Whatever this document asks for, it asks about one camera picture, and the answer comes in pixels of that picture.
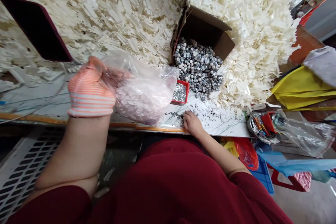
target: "gloved hand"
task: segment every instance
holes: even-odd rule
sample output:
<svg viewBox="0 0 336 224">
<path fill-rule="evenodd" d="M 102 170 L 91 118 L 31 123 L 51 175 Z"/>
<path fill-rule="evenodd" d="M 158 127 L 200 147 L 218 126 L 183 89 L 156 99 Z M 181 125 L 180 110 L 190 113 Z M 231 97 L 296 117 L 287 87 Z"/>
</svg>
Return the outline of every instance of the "gloved hand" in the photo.
<svg viewBox="0 0 336 224">
<path fill-rule="evenodd" d="M 103 68 L 104 65 L 98 58 L 90 56 L 89 62 L 70 80 L 70 116 L 100 117 L 112 114 L 116 99 L 100 80 Z"/>
</svg>

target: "blue plastic bag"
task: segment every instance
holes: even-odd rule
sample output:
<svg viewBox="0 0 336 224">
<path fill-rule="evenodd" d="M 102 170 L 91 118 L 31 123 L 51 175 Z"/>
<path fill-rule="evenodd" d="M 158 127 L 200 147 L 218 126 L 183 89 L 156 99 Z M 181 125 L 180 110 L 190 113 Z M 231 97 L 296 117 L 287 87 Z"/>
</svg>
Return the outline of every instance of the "blue plastic bag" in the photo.
<svg viewBox="0 0 336 224">
<path fill-rule="evenodd" d="M 310 172 L 317 170 L 330 170 L 336 167 L 336 159 L 297 159 L 287 160 L 281 152 L 274 152 L 270 145 L 258 144 L 257 153 L 274 169 L 286 177 L 297 172 Z"/>
</svg>

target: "red plastic stool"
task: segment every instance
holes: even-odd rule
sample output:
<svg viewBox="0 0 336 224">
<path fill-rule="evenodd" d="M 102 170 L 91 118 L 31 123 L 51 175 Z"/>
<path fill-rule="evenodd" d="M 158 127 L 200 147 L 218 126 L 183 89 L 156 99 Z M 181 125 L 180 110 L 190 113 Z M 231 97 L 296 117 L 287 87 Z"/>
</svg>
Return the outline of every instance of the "red plastic stool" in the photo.
<svg viewBox="0 0 336 224">
<path fill-rule="evenodd" d="M 272 183 L 274 185 L 285 187 L 285 188 L 292 189 L 295 191 L 301 191 L 301 192 L 310 191 L 310 184 L 312 182 L 312 178 L 311 178 L 312 174 L 309 171 L 298 172 L 298 173 L 295 173 L 293 176 L 289 176 L 288 179 L 292 184 L 286 184 L 278 180 L 279 172 L 276 169 L 274 169 L 269 164 L 267 164 L 267 167 L 274 170 L 272 177 L 271 177 Z"/>
</svg>

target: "metal bowl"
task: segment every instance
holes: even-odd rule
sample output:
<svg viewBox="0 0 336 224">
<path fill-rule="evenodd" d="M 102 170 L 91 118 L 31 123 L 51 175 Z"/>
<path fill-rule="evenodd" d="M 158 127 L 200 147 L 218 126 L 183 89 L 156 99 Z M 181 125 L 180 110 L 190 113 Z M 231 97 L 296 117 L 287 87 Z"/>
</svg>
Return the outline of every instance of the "metal bowl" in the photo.
<svg viewBox="0 0 336 224">
<path fill-rule="evenodd" d="M 254 115 L 263 115 L 264 113 L 263 112 L 260 112 L 260 111 L 253 111 L 251 114 L 250 114 L 250 117 L 249 119 L 247 120 L 246 124 L 247 124 L 247 128 L 249 130 L 249 132 L 251 134 L 253 134 L 256 138 L 258 138 L 260 141 L 270 145 L 270 144 L 275 144 L 276 142 L 279 142 L 276 138 L 277 138 L 277 135 L 278 134 L 275 134 L 275 136 L 271 137 L 271 138 L 266 138 L 264 136 L 261 136 L 259 134 L 257 134 L 255 131 L 253 131 L 253 128 L 254 128 L 254 125 L 252 123 L 252 118 L 254 117 Z"/>
</svg>

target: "red clothing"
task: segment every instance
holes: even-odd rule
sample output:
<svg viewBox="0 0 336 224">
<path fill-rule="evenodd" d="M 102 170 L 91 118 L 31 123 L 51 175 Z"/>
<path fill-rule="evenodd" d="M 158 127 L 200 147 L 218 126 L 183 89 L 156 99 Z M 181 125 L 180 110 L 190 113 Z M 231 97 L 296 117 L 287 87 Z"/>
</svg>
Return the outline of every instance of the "red clothing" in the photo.
<svg viewBox="0 0 336 224">
<path fill-rule="evenodd" d="M 252 175 L 230 181 L 194 143 L 166 139 L 91 210 L 87 193 L 64 186 L 33 199 L 8 223 L 292 223 Z"/>
</svg>

